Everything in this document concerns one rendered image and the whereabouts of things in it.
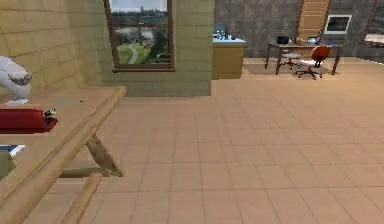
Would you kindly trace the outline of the light wooden dining table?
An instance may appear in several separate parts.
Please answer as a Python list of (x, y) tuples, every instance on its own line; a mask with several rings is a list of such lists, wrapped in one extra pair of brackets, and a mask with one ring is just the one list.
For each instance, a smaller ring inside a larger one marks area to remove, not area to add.
[[(105, 173), (122, 174), (96, 131), (124, 94), (123, 87), (50, 89), (32, 94), (22, 107), (55, 108), (58, 123), (48, 133), (0, 134), (0, 144), (25, 145), (15, 156), (15, 168), (0, 180), (0, 224), (22, 224), (83, 147), (101, 170), (90, 175), (79, 202), (89, 203)], [(56, 103), (57, 99), (84, 102)]]

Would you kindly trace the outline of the dark brown desk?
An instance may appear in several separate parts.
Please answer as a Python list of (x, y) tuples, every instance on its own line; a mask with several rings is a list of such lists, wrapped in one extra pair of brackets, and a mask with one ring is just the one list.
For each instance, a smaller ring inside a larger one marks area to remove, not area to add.
[(270, 58), (270, 52), (271, 52), (271, 49), (272, 48), (276, 48), (277, 49), (277, 64), (276, 64), (276, 67), (275, 67), (275, 75), (278, 75), (279, 74), (279, 70), (280, 70), (280, 64), (281, 64), (281, 59), (282, 59), (282, 52), (286, 49), (288, 50), (297, 50), (297, 49), (313, 49), (315, 48), (316, 46), (328, 46), (331, 48), (331, 50), (335, 50), (336, 51), (336, 56), (335, 56), (335, 60), (334, 60), (334, 64), (333, 64), (333, 68), (332, 68), (332, 71), (331, 71), (331, 75), (335, 75), (336, 73), (336, 70), (337, 70), (337, 66), (339, 64), (339, 61), (340, 61), (340, 58), (341, 58), (341, 52), (342, 52), (342, 48), (343, 48), (343, 45), (324, 45), (324, 44), (320, 44), (320, 45), (314, 45), (314, 44), (304, 44), (304, 45), (298, 45), (298, 44), (286, 44), (286, 45), (280, 45), (280, 44), (277, 44), (275, 42), (268, 42), (268, 45), (267, 45), (267, 54), (266, 54), (266, 57), (265, 57), (265, 64), (264, 64), (264, 68), (267, 69), (268, 68), (268, 64), (269, 64), (269, 58)]

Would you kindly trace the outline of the wooden counter with blue top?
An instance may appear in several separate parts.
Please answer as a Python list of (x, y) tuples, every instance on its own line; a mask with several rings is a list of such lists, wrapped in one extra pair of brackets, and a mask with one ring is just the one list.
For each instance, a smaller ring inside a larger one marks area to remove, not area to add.
[(242, 75), (243, 56), (246, 41), (213, 40), (212, 79), (240, 79)]

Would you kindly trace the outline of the blue bottles on counter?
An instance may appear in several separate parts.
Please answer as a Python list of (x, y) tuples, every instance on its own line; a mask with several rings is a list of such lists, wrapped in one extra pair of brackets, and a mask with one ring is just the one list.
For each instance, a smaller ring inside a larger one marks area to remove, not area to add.
[(219, 40), (231, 40), (232, 39), (226, 24), (215, 24), (213, 37), (216, 39), (219, 39)]

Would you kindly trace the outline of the brown framed window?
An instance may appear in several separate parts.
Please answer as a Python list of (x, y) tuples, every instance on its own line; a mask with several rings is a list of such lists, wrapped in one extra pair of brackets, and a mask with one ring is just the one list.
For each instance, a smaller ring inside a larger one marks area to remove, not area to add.
[(174, 69), (172, 0), (103, 0), (116, 72)]

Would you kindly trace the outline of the grey office chair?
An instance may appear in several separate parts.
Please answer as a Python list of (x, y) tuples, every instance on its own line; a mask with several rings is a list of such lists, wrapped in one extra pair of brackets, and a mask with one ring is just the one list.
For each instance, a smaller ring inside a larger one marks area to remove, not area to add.
[(286, 58), (287, 62), (281, 63), (281, 66), (288, 65), (290, 67), (290, 69), (293, 69), (294, 66), (300, 67), (300, 64), (295, 64), (293, 62), (293, 59), (299, 59), (301, 57), (300, 54), (296, 54), (296, 53), (290, 52), (289, 50), (284, 50), (282, 52), (282, 57)]

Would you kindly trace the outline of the orange office chair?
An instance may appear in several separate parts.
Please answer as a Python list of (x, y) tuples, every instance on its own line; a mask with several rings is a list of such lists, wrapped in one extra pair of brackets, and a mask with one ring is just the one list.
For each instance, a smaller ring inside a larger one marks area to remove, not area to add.
[(298, 70), (295, 74), (299, 79), (301, 79), (304, 74), (310, 74), (314, 80), (316, 80), (317, 77), (322, 78), (323, 74), (316, 72), (316, 69), (322, 66), (322, 62), (328, 58), (330, 52), (331, 48), (329, 46), (316, 46), (311, 52), (311, 59), (301, 61), (307, 69)]

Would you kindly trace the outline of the light wooden shelf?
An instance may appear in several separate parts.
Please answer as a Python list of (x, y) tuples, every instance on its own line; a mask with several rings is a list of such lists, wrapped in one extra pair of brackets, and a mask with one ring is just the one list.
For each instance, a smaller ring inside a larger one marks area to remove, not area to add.
[(298, 37), (306, 40), (322, 33), (330, 0), (302, 0), (298, 19)]

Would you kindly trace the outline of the red box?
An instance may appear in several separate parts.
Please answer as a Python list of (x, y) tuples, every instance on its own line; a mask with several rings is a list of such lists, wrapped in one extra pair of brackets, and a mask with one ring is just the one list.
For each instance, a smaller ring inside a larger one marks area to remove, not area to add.
[(38, 109), (0, 109), (0, 134), (45, 133), (57, 123), (57, 118)]

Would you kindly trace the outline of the white and blue book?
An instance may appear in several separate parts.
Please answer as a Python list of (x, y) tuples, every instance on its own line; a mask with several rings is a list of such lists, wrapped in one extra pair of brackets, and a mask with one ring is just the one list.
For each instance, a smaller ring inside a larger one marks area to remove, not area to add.
[(25, 145), (0, 145), (0, 151), (5, 151), (14, 158), (19, 152), (25, 148)]

